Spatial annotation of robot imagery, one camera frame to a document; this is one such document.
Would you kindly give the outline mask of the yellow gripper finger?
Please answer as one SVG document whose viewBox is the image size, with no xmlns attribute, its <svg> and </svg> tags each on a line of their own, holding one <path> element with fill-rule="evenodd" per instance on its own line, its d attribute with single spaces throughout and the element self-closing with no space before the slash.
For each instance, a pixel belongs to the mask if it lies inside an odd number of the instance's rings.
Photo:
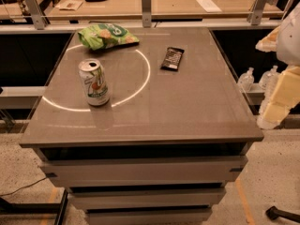
<svg viewBox="0 0 300 225">
<path fill-rule="evenodd" d="M 300 103 L 300 67 L 288 66 L 274 76 L 265 90 L 257 125 L 273 129 L 287 117 L 290 110 Z"/>
<path fill-rule="evenodd" d="M 269 53 L 277 50 L 279 26 L 270 32 L 266 37 L 261 39 L 255 46 L 256 50 Z"/>
</svg>

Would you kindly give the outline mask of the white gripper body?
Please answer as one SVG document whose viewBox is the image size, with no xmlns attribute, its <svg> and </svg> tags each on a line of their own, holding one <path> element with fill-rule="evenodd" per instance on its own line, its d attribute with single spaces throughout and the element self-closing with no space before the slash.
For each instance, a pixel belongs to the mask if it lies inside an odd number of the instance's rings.
<svg viewBox="0 0 300 225">
<path fill-rule="evenodd" d="M 295 6 L 279 27 L 277 59 L 287 65 L 300 66 L 300 4 Z"/>
</svg>

